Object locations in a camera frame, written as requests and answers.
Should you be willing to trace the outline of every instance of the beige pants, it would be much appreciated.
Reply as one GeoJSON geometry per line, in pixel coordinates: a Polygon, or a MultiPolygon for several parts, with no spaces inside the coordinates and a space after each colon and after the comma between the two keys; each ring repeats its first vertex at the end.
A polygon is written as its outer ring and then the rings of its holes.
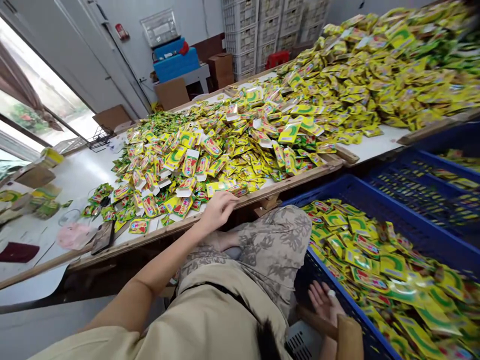
{"type": "MultiPolygon", "coordinates": [[[[309,245],[312,221],[304,211],[289,205],[274,209],[254,222],[243,223],[230,232],[237,232],[239,236],[238,262],[211,245],[198,246],[181,267],[179,282],[203,265],[240,264],[287,318],[295,276],[304,264],[309,245]]],[[[215,232],[209,236],[221,237],[221,234],[215,232]]]]}

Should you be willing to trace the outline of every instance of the red chair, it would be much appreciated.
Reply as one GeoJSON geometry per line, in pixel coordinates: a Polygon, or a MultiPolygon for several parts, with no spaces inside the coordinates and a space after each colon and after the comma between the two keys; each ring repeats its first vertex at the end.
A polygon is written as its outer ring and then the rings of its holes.
{"type": "Polygon", "coordinates": [[[278,65],[285,64],[290,60],[290,51],[279,51],[273,54],[268,55],[268,60],[266,61],[266,70],[274,68],[278,65]]]}

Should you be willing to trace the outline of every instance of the hand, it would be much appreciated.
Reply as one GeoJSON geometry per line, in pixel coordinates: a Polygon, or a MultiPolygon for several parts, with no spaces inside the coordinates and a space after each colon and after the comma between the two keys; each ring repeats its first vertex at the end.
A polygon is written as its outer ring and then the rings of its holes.
{"type": "Polygon", "coordinates": [[[340,305],[335,293],[327,295],[331,291],[333,290],[330,290],[326,283],[322,282],[320,286],[320,284],[314,280],[313,283],[310,284],[308,296],[310,297],[316,314],[334,326],[337,326],[337,315],[345,315],[345,311],[342,305],[340,305]]]}
{"type": "Polygon", "coordinates": [[[224,225],[239,201],[231,192],[215,192],[197,223],[200,231],[206,236],[224,225]]]}

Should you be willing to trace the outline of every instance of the fire extinguisher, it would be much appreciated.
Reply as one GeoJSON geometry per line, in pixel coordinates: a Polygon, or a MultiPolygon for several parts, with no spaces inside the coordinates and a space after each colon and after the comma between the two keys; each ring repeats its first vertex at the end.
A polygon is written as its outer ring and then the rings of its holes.
{"type": "Polygon", "coordinates": [[[121,41],[126,41],[130,39],[130,34],[124,29],[122,24],[115,25],[115,30],[121,41]]]}

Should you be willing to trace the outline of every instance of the blue container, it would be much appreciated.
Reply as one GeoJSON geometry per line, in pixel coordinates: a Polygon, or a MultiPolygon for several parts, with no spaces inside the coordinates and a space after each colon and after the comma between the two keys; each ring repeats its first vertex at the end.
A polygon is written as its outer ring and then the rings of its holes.
{"type": "MultiPolygon", "coordinates": [[[[470,158],[480,158],[480,122],[469,122],[453,127],[441,133],[429,136],[419,143],[415,148],[426,151],[432,155],[446,154],[449,149],[462,150],[463,155],[470,158]]],[[[458,165],[455,162],[441,159],[450,166],[457,168],[464,178],[480,184],[480,172],[458,165]]]]}
{"type": "MultiPolygon", "coordinates": [[[[479,250],[440,227],[434,226],[423,217],[355,176],[344,175],[325,186],[285,201],[282,205],[302,207],[314,200],[326,200],[328,198],[341,199],[365,212],[367,216],[379,221],[393,222],[395,230],[409,239],[415,250],[459,270],[468,278],[480,278],[479,250]]],[[[305,265],[298,271],[295,279],[295,294],[300,302],[307,298],[308,285],[313,280],[323,281],[335,290],[345,312],[361,325],[364,332],[365,359],[401,360],[400,355],[309,248],[305,257],[305,265]]]]}
{"type": "Polygon", "coordinates": [[[413,148],[372,170],[367,182],[434,224],[480,247],[480,221],[471,219],[480,217],[480,204],[472,200],[480,195],[432,174],[439,169],[480,183],[473,171],[413,148]]]}
{"type": "Polygon", "coordinates": [[[174,55],[153,64],[158,81],[165,83],[200,67],[197,49],[191,47],[185,55],[174,55]]]}
{"type": "Polygon", "coordinates": [[[160,45],[153,52],[158,60],[165,58],[166,55],[176,55],[184,47],[185,38],[181,37],[177,40],[171,41],[165,45],[160,45]]]}

